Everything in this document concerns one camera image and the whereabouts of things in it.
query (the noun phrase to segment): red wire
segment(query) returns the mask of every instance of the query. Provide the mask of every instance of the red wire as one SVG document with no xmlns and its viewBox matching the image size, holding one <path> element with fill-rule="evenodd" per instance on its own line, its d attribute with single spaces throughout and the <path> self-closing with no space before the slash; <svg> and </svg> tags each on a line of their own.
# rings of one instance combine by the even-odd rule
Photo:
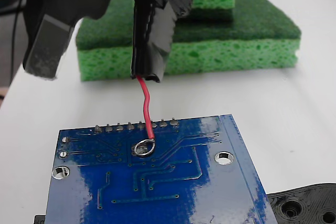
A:
<svg viewBox="0 0 336 224">
<path fill-rule="evenodd" d="M 149 139 L 154 139 L 154 132 L 153 132 L 153 128 L 152 128 L 151 117 L 149 116 L 149 102 L 151 100 L 151 97 L 149 95 L 149 91 L 147 89 L 147 86 L 146 86 L 146 83 L 144 82 L 144 80 L 140 76 L 137 76 L 137 79 L 138 79 L 138 81 L 141 85 L 143 94 L 145 96 L 145 101 L 143 103 L 143 115 L 145 117 L 145 123 L 146 123 L 146 130 L 147 130 L 148 138 Z"/>
</svg>

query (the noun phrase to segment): printed circuit board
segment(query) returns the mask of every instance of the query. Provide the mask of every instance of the printed circuit board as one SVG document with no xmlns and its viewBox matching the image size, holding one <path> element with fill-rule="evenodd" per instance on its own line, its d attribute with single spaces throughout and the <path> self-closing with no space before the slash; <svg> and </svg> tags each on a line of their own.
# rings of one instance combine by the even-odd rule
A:
<svg viewBox="0 0 336 224">
<path fill-rule="evenodd" d="M 46 224 L 276 223 L 231 115 L 61 130 Z"/>
</svg>

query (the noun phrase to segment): white table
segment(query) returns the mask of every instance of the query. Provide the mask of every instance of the white table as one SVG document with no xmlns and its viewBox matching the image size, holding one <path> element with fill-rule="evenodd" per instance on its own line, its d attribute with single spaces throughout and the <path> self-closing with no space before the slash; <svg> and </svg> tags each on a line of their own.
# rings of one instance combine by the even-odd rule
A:
<svg viewBox="0 0 336 224">
<path fill-rule="evenodd" d="M 302 30 L 296 68 L 150 82 L 151 117 L 233 114 L 266 193 L 336 183 L 336 0 L 270 1 Z M 45 214 L 59 130 L 143 120 L 137 81 L 82 83 L 77 65 L 72 40 L 57 80 L 15 77 L 0 109 L 1 223 Z"/>
</svg>

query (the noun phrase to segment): stacked sponges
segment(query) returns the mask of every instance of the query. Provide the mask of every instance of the stacked sponges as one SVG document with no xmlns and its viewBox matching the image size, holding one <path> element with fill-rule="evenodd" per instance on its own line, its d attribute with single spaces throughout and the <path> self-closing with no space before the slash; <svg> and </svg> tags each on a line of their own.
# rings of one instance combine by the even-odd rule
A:
<svg viewBox="0 0 336 224">
<path fill-rule="evenodd" d="M 133 0 L 112 0 L 100 20 L 85 19 L 77 36 L 81 79 L 128 78 L 132 35 Z M 176 24 L 165 74 L 293 67 L 300 35 L 267 0 L 194 0 Z"/>
</svg>

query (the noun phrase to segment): black plastic part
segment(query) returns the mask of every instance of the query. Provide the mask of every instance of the black plastic part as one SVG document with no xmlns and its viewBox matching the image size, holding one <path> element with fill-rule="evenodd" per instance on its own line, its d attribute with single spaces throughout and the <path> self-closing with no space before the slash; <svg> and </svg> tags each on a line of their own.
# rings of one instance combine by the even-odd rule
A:
<svg viewBox="0 0 336 224">
<path fill-rule="evenodd" d="M 175 21 L 193 0 L 135 0 L 131 76 L 160 82 L 171 51 Z M 24 19 L 28 49 L 24 69 L 53 79 L 73 28 L 83 17 L 100 18 L 110 0 L 27 0 Z"/>
<path fill-rule="evenodd" d="M 268 200 L 279 224 L 336 223 L 336 184 L 269 194 Z"/>
<path fill-rule="evenodd" d="M 34 224 L 44 224 L 45 220 L 46 220 L 45 215 L 36 215 L 34 219 Z"/>
</svg>

